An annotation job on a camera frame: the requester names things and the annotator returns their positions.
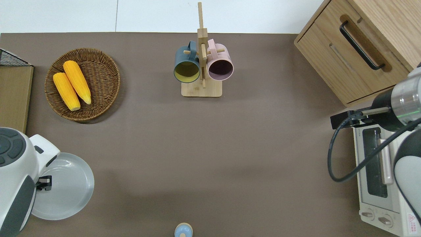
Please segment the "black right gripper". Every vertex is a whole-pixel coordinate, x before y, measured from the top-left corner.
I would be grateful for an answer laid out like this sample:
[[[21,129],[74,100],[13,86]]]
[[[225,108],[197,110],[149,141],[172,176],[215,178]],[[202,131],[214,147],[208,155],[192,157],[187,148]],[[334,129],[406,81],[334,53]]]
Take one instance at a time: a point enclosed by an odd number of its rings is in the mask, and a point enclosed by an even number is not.
[[[330,117],[331,128],[333,130],[337,129],[340,126],[340,124],[347,120],[349,117],[351,117],[351,119],[347,123],[345,123],[343,128],[358,128],[375,125],[374,120],[369,118],[368,115],[364,115],[362,111],[348,110]]]

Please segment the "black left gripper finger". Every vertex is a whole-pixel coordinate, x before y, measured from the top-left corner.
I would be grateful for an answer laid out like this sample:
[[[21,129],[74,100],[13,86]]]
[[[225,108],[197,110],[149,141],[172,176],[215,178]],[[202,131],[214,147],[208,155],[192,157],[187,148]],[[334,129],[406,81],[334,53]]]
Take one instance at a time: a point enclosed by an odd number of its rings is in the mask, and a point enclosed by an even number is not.
[[[50,191],[52,189],[52,176],[46,175],[38,178],[36,182],[37,191]]]

